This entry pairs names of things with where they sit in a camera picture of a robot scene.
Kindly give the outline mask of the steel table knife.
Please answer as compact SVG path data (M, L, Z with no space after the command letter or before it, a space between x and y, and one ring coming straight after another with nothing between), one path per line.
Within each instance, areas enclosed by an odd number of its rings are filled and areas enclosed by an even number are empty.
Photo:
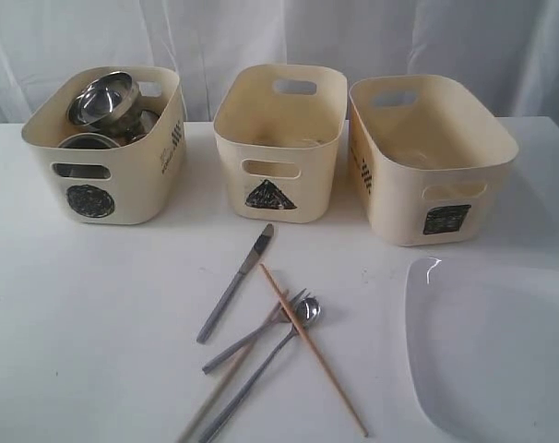
M198 332L196 337L196 342L199 344L204 344L211 336L214 329L217 327L221 317L223 316L225 310L228 308L229 303L235 296L240 284L246 277L246 275L253 269L260 258L263 256L264 252L268 248L268 245L273 238L275 233L275 228L272 223L268 223L263 229L261 234L257 237L255 243L253 244L248 255L244 259L243 264L234 274L232 281L222 294L220 300L215 305L214 309L208 316L204 326Z

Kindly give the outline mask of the steel fork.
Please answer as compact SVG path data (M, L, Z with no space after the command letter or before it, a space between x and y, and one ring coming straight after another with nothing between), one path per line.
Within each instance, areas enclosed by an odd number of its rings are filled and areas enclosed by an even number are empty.
M277 305L271 313L271 318L263 322L261 326L246 334L239 341L236 341L227 349L216 355L209 362L202 366L202 372L206 375L214 371L219 365L228 360L231 356L236 354L239 350L243 349L247 344L254 342L265 331L279 323L289 323L287 314L281 305Z

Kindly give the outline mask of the wooden chopstick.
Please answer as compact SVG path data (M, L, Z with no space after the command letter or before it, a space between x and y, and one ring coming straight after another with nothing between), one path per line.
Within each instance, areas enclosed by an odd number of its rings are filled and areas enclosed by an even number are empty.
M279 302L280 302L282 308L284 309L286 315L290 319L292 325L296 328L296 330L298 331L299 336L306 343L306 345L309 347L309 349L311 350L311 352L315 356L315 359L317 360L317 362L322 367L324 373L326 374L326 376L330 380L330 383L332 384L334 389L337 391L339 397L343 401L343 403L344 403L345 407L347 408L349 414L351 415L354 422L356 423L356 425L360 429L363 437L368 438L369 437L369 432L368 432L368 429L366 428L366 426L363 424L361 416L355 410L355 408L353 406L353 403L351 402L351 400L350 400L349 396L347 395L345 389L339 383L338 378L336 377L336 375L334 374L334 371L332 370L332 368L328 364L325 356L320 352L320 350L316 346L315 342L311 339L311 337L309 335L309 332L308 332L308 329L303 325L303 322L298 318L298 316L295 314L295 311L291 308L291 305L288 302L288 300L286 298L286 295L281 291L279 285L276 283L275 279L273 278L271 272L268 270L266 265L265 264L260 264L259 267L261 268L262 272L264 273L266 279L268 280L268 282L269 282L270 286L272 287L273 291L275 292L276 296L279 298Z
M280 302L277 302L273 306L272 310L268 313L265 320L271 318L271 313L273 312L273 310L276 308L277 305L280 305ZM197 408L196 412L194 413L193 417L189 420L189 422L185 426L181 435L176 439L176 442L187 442L189 440L189 438L195 433L197 427L200 425L202 420L207 416L209 411L215 405L219 396L222 394L222 392L230 384L230 382L234 378L235 374L237 373L238 369L241 367L241 365L243 364L243 362L246 359L246 357L248 356L248 354L252 351L252 349L255 345L255 342L256 341L254 341L250 344L247 344L243 349L241 349L237 352L238 355L233 358L231 366L227 369L227 371L223 375L223 377L217 382L214 389L202 401L202 404Z

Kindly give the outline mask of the stainless steel bowl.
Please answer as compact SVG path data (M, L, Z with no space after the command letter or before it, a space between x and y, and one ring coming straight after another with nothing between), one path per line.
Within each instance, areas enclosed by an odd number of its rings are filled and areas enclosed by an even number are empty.
M140 89L125 71L114 71L88 84L68 106L68 121L86 132L121 137L142 113Z

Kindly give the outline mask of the stainless steel mug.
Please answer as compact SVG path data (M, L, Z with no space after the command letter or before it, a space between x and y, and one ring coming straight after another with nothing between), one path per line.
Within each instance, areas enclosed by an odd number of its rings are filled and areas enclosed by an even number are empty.
M119 147L120 144L115 139L99 133L79 133L59 144L59 148L71 150L109 150ZM65 178L106 180L111 177L109 169L102 165L55 163L53 170Z

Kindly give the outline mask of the steel spoon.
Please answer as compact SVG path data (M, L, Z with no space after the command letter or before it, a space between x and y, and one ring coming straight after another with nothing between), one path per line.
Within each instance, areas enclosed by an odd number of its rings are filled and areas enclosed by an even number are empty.
M301 321L305 329L312 326L319 318L321 307L319 302L313 296L307 296L298 303L294 313ZM232 416L236 413L245 399L249 396L251 390L257 381L262 377L268 366L271 364L276 355L284 348L284 346L294 337L298 336L298 330L292 326L290 332L275 346L265 361L259 366L255 373L245 382L243 387L228 403L224 410L214 419L208 428L199 437L199 442L211 442L228 423Z

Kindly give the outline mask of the cream bin with triangle mark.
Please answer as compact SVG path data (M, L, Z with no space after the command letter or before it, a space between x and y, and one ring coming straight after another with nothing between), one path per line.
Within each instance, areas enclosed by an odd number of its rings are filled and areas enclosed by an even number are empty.
M214 119L233 210L246 218L307 223L330 200L348 83L324 66L241 71Z

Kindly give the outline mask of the cream bin with circle mark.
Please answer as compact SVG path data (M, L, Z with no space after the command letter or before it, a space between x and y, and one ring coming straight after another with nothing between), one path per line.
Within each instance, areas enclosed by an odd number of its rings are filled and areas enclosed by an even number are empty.
M21 136L65 216L82 223L138 224L165 207L178 183L186 147L181 79L164 67L126 67L134 80L160 85L160 95L140 100L142 108L159 115L156 125L139 141L117 148L61 148L77 133L67 120L69 103L111 72L100 66L69 78L30 117Z

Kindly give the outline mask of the cream bin with square mark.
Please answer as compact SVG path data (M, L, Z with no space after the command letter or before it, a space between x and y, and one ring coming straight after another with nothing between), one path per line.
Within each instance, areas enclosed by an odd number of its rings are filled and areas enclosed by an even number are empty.
M477 235L518 155L493 114L437 75L366 78L349 97L348 165L372 229L402 246Z

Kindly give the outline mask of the white square plate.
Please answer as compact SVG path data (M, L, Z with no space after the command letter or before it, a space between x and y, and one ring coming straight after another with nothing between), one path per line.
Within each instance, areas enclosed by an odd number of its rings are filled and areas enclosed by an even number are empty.
M463 442L559 442L559 270L417 259L405 330L435 426Z

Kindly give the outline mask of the white backdrop curtain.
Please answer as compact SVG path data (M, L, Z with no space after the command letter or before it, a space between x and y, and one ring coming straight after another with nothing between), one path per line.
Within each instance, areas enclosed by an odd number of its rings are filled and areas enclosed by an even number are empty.
M495 115L559 126L559 1L0 1L0 123L95 66L170 68L187 119L209 121L268 63L441 75Z

